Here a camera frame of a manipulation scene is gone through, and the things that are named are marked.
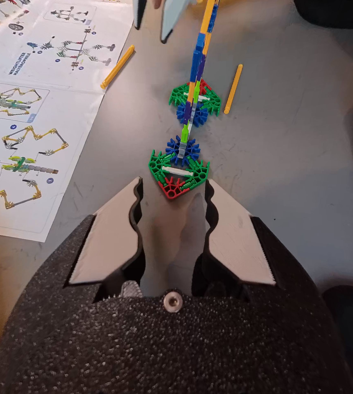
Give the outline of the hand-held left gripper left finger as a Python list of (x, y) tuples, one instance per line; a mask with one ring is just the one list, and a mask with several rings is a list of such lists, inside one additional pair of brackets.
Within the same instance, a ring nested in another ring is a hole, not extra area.
[(143, 179), (136, 177), (94, 214), (69, 284), (140, 284), (145, 271), (142, 217)]

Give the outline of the white instruction sheet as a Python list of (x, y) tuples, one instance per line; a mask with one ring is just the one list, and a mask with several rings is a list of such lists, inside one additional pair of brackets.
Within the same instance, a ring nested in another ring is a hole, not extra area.
[(46, 240), (132, 23), (132, 1), (0, 0), (0, 235)]

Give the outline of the blue snowflake connector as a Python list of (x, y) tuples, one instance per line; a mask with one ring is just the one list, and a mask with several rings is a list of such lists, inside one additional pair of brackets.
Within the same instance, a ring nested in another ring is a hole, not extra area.
[[(184, 110), (185, 104), (181, 103), (177, 109), (177, 119), (180, 120), (180, 123), (184, 123)], [(204, 125), (208, 119), (208, 109), (203, 107), (202, 102), (197, 103), (197, 108), (194, 113), (193, 125), (195, 127), (199, 127), (200, 125)]]

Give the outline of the long yellow rod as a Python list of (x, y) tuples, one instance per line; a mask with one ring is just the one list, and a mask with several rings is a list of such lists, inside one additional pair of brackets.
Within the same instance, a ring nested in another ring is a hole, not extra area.
[(242, 70), (243, 70), (243, 64), (239, 64), (238, 67), (237, 67), (237, 70), (236, 70), (236, 73), (235, 73), (235, 76), (234, 76), (231, 88), (230, 88), (230, 92), (229, 92), (229, 95), (228, 95), (225, 107), (224, 107), (224, 114), (225, 115), (229, 114), (229, 112), (230, 112), (230, 109), (231, 109), (231, 106), (232, 106), (232, 103), (233, 103), (234, 95), (235, 95), (237, 87), (238, 87), (238, 82), (239, 82)]
[(117, 62), (113, 70), (110, 72), (110, 74), (105, 78), (105, 80), (101, 83), (100, 87), (103, 90), (106, 90), (109, 84), (112, 82), (112, 80), (116, 77), (116, 75), (121, 71), (125, 63), (130, 59), (130, 57), (133, 55), (135, 52), (135, 46), (131, 45), (125, 54), (120, 58), (120, 60)]

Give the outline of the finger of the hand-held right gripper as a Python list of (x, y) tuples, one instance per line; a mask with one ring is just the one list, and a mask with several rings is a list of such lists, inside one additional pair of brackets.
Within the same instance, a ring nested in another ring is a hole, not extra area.
[(165, 0), (163, 2), (160, 41), (166, 43), (179, 18), (189, 5), (195, 5), (195, 0)]
[(147, 0), (133, 0), (134, 27), (140, 29)]

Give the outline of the red corner connector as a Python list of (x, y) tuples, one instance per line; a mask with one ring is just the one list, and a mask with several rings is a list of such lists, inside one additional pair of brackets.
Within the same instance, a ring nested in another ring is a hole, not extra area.
[[(184, 86), (184, 95), (186, 95), (186, 96), (188, 96), (188, 93), (189, 93), (189, 84), (190, 84), (190, 82), (187, 82), (183, 85)], [(211, 92), (212, 92), (212, 88), (203, 79), (201, 79), (199, 96), (209, 96), (209, 94)]]

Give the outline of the multicolour rod connector toy figure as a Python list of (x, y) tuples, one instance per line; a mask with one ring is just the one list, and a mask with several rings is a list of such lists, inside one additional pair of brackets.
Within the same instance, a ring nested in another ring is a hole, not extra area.
[(179, 143), (178, 158), (183, 159), (187, 149), (187, 143), (195, 113), (199, 102), (200, 83), (205, 66), (206, 55), (212, 36), (215, 19), (217, 16), (219, 0), (208, 0), (197, 39), (197, 44), (193, 52), (192, 67), (189, 81), (189, 92), (185, 104), (183, 116), (183, 129)]

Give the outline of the short white rod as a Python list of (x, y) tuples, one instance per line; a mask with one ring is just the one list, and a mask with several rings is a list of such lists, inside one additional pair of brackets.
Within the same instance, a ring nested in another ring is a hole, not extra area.
[(184, 92), (181, 100), (184, 103), (189, 101), (192, 104), (194, 102), (210, 101), (210, 97), (209, 96), (205, 96), (205, 95), (195, 95), (195, 94), (193, 94), (193, 96), (191, 97), (191, 100), (189, 100), (189, 94), (187, 92)]

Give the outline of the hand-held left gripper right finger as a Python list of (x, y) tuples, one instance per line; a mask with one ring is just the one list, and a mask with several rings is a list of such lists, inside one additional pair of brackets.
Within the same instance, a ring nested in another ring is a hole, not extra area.
[(204, 244), (207, 277), (214, 264), (245, 283), (275, 285), (276, 281), (252, 222), (252, 215), (214, 180), (205, 184), (206, 221)]

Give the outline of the green fan-shaped connector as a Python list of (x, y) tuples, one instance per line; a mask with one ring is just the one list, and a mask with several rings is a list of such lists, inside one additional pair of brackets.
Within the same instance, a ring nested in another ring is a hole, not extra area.
[(189, 93), (188, 83), (177, 86), (171, 92), (171, 95), (169, 97), (169, 105), (174, 104), (174, 106), (176, 107), (178, 107), (181, 104), (185, 105), (188, 99), (188, 93)]
[(209, 115), (219, 115), (221, 107), (221, 98), (213, 91), (206, 87), (206, 94), (203, 95), (205, 99), (202, 100), (200, 107), (206, 109)]

